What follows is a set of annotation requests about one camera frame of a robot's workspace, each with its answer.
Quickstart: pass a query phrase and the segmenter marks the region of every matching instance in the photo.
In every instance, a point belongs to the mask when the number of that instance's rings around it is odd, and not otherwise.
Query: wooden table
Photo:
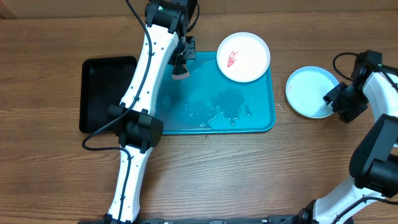
[[[271,49],[275,126],[264,134],[162,138],[147,165],[141,217],[296,214],[349,175],[350,157],[373,125],[371,110],[350,124],[337,115],[306,119],[287,103],[285,83],[307,65],[332,71],[333,57],[346,51],[377,50],[398,66],[398,11],[201,16],[192,34],[205,51],[239,31]],[[108,211],[119,152],[81,148],[81,65],[138,57],[142,39],[133,17],[0,21],[0,223],[75,223]],[[353,58],[338,66],[350,74]],[[113,135],[92,143],[116,144]],[[397,219],[397,207],[379,202],[356,216],[358,223]]]

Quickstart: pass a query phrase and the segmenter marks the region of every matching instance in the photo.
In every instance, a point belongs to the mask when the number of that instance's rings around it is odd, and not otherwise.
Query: water
[[[165,134],[266,131],[275,121],[270,71],[250,83],[226,78],[216,52],[197,53],[188,61],[191,77],[171,78],[168,66],[160,85],[156,115]]]

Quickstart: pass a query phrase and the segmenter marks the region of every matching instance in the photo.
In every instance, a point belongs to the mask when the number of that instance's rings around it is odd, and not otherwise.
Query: red mark
[[[229,58],[228,58],[228,63],[226,65],[228,68],[231,67],[235,63],[235,61],[236,61],[235,56],[237,53],[238,52],[234,52],[234,51],[232,51],[230,53]]]

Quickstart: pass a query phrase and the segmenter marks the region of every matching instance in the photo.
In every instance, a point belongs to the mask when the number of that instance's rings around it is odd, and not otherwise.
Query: teal tray
[[[165,69],[155,117],[163,134],[259,133],[275,124],[271,67],[258,80],[238,83],[217,66],[216,52],[197,52],[188,61],[191,77],[173,80]]]

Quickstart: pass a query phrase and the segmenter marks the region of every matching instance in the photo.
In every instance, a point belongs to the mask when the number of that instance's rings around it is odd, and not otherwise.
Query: white plate
[[[319,67],[303,67],[287,80],[286,98],[292,108],[309,118],[326,118],[333,114],[323,97],[335,86],[337,79]]]
[[[239,32],[222,41],[217,50],[217,64],[224,75],[236,82],[251,82],[268,69],[271,55],[258,36]]]

